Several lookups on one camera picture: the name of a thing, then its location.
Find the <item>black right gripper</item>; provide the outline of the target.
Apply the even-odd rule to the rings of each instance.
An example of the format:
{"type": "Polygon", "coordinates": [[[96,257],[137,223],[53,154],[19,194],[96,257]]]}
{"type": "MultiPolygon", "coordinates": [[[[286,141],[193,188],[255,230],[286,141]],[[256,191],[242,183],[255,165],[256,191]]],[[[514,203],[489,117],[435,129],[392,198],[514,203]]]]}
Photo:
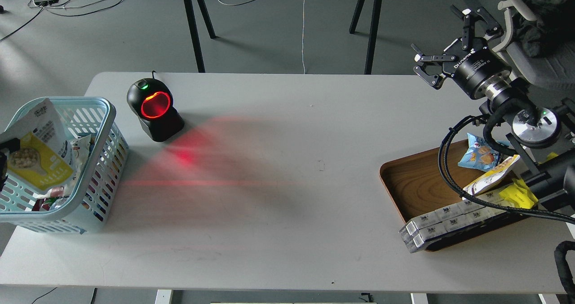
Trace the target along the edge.
{"type": "Polygon", "coordinates": [[[452,78],[470,99],[478,100],[485,97],[483,82],[493,75],[511,73],[512,67],[487,46],[490,40],[503,36],[503,29],[483,6],[468,13],[455,5],[450,9],[463,21],[462,37],[445,48],[442,55],[426,56],[417,45],[411,44],[416,53],[413,71],[436,90],[441,89],[445,79],[452,78]],[[476,36],[477,22],[485,24],[483,35],[476,36]],[[438,72],[429,74],[427,67],[438,67],[438,72]]]}

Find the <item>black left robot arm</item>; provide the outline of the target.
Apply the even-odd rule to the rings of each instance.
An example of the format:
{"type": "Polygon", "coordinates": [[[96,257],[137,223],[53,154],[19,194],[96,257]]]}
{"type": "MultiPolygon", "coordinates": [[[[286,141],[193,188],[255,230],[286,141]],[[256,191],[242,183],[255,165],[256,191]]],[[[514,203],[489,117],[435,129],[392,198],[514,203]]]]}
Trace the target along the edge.
{"type": "Polygon", "coordinates": [[[8,178],[8,159],[9,155],[16,153],[21,148],[20,140],[12,138],[0,144],[0,191],[3,190],[4,184],[8,178]]]}

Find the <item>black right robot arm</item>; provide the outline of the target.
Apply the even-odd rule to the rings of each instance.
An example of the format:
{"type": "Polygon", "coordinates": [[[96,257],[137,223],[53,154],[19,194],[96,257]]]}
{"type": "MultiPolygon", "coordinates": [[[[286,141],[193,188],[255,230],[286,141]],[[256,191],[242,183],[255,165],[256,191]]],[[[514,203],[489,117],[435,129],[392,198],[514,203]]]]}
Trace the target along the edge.
{"type": "Polygon", "coordinates": [[[544,163],[537,163],[526,149],[550,148],[559,141],[565,128],[574,132],[574,102],[563,99],[558,107],[538,107],[528,96],[528,82],[522,78],[510,80],[511,67],[491,50],[487,43],[503,35],[501,25],[484,8],[462,12],[451,6],[462,20],[462,36],[454,39],[440,55],[423,53],[414,44],[416,65],[413,70],[429,86],[440,89],[445,79],[452,79],[472,100],[487,98],[481,115],[466,116],[440,144],[439,173],[445,183],[459,196],[494,209],[515,215],[529,216],[573,224],[574,218],[558,212],[574,206],[574,149],[571,148],[544,163]],[[465,192],[448,169],[447,154],[454,136],[468,124],[483,125],[483,138],[495,151],[504,155],[519,155],[526,165],[520,175],[526,186],[544,208],[523,209],[487,203],[465,192]]]}

